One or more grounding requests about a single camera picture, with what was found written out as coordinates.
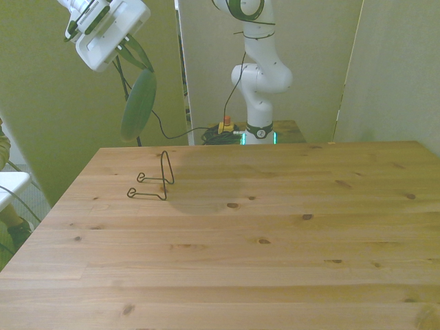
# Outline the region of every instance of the table top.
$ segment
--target table top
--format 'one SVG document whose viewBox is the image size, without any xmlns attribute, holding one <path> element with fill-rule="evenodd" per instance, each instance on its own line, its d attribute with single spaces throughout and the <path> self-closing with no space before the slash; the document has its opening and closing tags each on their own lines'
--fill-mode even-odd
<svg viewBox="0 0 440 330">
<path fill-rule="evenodd" d="M 129 199 L 164 149 L 168 201 Z M 431 330 L 439 303 L 416 142 L 100 149 L 0 273 L 0 329 Z"/>
<path fill-rule="evenodd" d="M 0 172 L 0 186 L 11 190 L 14 194 L 21 194 L 31 183 L 28 173 L 24 172 Z M 15 199 L 6 190 L 0 188 L 0 211 Z"/>
</svg>

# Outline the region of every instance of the person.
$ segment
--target person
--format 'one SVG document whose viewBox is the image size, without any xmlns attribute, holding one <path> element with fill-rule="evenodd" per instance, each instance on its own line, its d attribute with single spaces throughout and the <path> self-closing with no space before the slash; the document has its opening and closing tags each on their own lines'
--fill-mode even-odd
<svg viewBox="0 0 440 330">
<path fill-rule="evenodd" d="M 2 124 L 3 122 L 0 119 L 0 171 L 3 170 L 9 160 L 11 148 L 11 142 L 1 128 Z M 33 225 L 20 217 L 12 204 L 9 204 L 0 212 L 0 221 L 6 225 L 14 247 L 18 251 L 31 235 L 34 229 Z"/>
</svg>

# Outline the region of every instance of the black wire stand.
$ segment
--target black wire stand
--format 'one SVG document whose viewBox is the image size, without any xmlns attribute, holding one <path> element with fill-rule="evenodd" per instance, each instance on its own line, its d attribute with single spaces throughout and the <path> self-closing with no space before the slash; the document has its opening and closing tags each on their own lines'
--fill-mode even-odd
<svg viewBox="0 0 440 330">
<path fill-rule="evenodd" d="M 168 167 L 170 168 L 170 173 L 171 173 L 171 181 L 169 181 L 168 179 L 165 178 L 165 172 L 164 172 L 164 155 L 166 155 L 166 159 L 168 160 Z M 163 185 L 164 185 L 164 195 L 165 197 L 162 197 L 158 194 L 151 194 L 151 193 L 146 193 L 146 192 L 137 192 L 137 190 L 135 188 L 130 188 L 128 193 L 126 194 L 128 198 L 134 198 L 134 196 L 155 196 L 157 198 L 159 198 L 161 201 L 166 201 L 168 198 L 168 195 L 166 194 L 166 185 L 167 184 L 174 184 L 175 180 L 174 180 L 174 174 L 173 174 L 173 168 L 171 167 L 171 162 L 170 162 L 170 156 L 168 155 L 168 152 L 166 150 L 164 150 L 162 152 L 162 154 L 160 155 L 160 168 L 162 170 L 162 178 L 160 177 L 146 177 L 145 173 L 141 172 L 139 173 L 139 175 L 137 176 L 137 182 L 139 182 L 140 184 L 143 183 L 146 180 L 160 180 L 162 181 Z"/>
</svg>

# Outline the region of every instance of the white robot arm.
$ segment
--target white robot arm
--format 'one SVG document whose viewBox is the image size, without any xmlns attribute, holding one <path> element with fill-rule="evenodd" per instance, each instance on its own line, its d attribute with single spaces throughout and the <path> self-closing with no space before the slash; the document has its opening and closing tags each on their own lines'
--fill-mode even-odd
<svg viewBox="0 0 440 330">
<path fill-rule="evenodd" d="M 246 53 L 256 64 L 244 64 L 232 71 L 247 105 L 246 144 L 274 143 L 272 104 L 259 93 L 283 93 L 293 81 L 292 72 L 275 48 L 275 19 L 272 0 L 212 0 L 214 5 L 243 22 Z"/>
<path fill-rule="evenodd" d="M 70 11 L 66 41 L 94 71 L 102 72 L 121 50 L 121 42 L 149 19 L 141 0 L 58 0 Z"/>
</svg>

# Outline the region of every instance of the white wall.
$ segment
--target white wall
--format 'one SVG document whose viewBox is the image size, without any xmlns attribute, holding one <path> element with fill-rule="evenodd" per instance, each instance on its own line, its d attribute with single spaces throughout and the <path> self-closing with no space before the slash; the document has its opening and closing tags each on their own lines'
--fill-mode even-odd
<svg viewBox="0 0 440 330">
<path fill-rule="evenodd" d="M 440 3 L 365 0 L 335 140 L 417 140 L 440 155 Z"/>
<path fill-rule="evenodd" d="M 276 44 L 293 71 L 294 85 L 268 96 L 275 120 L 296 120 L 308 142 L 330 141 L 344 89 L 362 0 L 273 0 Z M 241 22 L 218 11 L 209 0 L 180 1 L 182 38 L 192 124 L 222 120 L 233 85 L 230 74 L 244 53 Z M 245 103 L 237 92 L 228 114 L 246 121 Z M 201 131 L 196 134 L 200 143 Z"/>
</svg>

